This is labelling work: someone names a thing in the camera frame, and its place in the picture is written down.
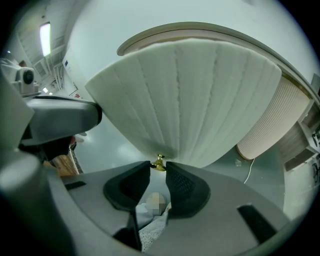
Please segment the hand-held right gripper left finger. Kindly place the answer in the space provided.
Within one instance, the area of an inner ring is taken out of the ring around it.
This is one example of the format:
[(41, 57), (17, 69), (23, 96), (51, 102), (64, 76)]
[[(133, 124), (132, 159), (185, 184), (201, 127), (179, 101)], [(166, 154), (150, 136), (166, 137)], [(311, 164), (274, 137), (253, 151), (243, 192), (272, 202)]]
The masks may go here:
[(116, 209), (128, 214), (125, 226), (113, 238), (141, 251), (142, 243), (137, 224), (136, 206), (150, 183), (150, 162), (144, 161), (109, 179), (103, 186), (105, 198)]

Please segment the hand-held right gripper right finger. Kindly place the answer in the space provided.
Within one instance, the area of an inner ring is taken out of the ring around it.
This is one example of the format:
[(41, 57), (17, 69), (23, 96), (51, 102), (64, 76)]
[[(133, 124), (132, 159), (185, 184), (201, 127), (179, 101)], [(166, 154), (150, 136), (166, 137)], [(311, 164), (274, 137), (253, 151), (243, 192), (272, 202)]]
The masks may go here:
[(166, 185), (170, 193), (169, 218), (191, 218), (201, 211), (211, 196), (206, 181), (176, 163), (166, 163)]

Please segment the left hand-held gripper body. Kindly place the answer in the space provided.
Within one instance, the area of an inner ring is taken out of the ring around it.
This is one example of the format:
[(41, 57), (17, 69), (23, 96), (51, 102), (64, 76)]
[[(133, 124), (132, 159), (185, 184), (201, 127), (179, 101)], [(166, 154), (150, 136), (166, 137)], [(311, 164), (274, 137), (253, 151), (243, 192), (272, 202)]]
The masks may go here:
[(38, 95), (26, 104), (34, 114), (20, 142), (24, 146), (37, 146), (84, 133), (102, 120), (101, 107), (83, 99)]

